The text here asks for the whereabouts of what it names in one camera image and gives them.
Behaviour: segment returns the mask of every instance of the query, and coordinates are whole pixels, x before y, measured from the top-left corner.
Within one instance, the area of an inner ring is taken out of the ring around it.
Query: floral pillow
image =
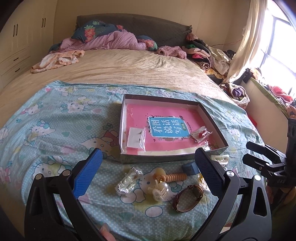
[[[82,27],[78,28],[71,38],[87,43],[96,37],[122,30],[123,27],[121,25],[115,26],[113,24],[104,23],[100,20],[91,20],[85,23]]]
[[[136,39],[139,42],[143,42],[147,45],[149,51],[156,51],[157,50],[157,44],[154,42],[154,40],[148,36],[141,35],[137,36]]]

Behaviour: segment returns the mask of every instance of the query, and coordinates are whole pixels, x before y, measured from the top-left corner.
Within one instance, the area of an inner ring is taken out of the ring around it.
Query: window
[[[296,31],[282,10],[268,0],[260,50],[255,57],[266,84],[296,98]]]

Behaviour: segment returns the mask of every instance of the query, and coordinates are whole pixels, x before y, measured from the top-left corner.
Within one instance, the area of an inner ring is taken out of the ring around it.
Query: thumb
[[[103,226],[100,228],[100,233],[107,241],[116,241],[114,236],[110,233],[110,229],[107,223],[104,223]]]

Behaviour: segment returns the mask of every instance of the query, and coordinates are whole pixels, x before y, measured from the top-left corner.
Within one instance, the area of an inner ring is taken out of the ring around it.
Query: dark gray headboard
[[[124,29],[136,36],[149,36],[158,46],[183,46],[186,44],[186,35],[191,33],[192,30],[191,25],[185,26],[161,18],[126,13],[78,16],[76,19],[76,29],[94,19],[114,25],[122,25]]]

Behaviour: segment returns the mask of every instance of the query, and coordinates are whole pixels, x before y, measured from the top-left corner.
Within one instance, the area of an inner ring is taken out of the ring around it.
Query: orange coil
[[[187,179],[186,173],[166,174],[166,175],[160,175],[157,177],[157,181],[161,180],[166,183],[184,181],[186,179]]]

